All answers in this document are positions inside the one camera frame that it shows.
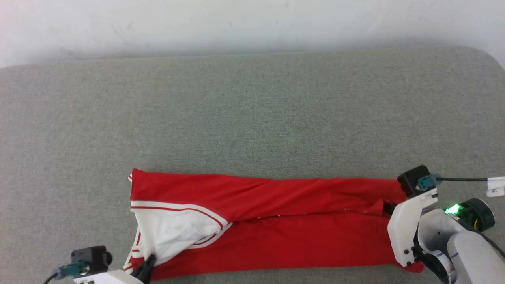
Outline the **red garment with white trim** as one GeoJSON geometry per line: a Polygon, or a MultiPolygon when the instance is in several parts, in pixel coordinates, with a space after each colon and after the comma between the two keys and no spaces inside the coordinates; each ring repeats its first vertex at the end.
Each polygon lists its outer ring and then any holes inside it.
{"type": "Polygon", "coordinates": [[[125,270],[155,255],[153,280],[242,270],[397,265],[396,180],[265,179],[133,169],[137,234],[125,270]]]}

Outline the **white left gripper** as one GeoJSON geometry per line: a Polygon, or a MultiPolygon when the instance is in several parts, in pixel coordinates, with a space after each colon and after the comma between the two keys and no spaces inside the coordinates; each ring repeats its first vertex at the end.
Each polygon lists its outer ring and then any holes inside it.
{"type": "Polygon", "coordinates": [[[123,270],[112,270],[81,278],[75,278],[74,284],[150,284],[157,257],[151,254],[131,274],[123,270]]]}

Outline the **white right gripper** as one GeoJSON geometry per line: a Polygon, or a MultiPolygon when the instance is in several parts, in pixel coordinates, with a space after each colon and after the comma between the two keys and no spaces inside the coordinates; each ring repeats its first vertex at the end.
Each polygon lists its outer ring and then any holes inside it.
{"type": "Polygon", "coordinates": [[[462,231],[456,218],[443,209],[434,208],[437,202],[437,189],[431,189],[397,205],[384,202],[384,217],[390,217],[387,232],[396,261],[407,267],[421,256],[414,255],[414,249],[427,254],[428,260],[439,262],[443,268],[451,268],[447,243],[462,231]]]}

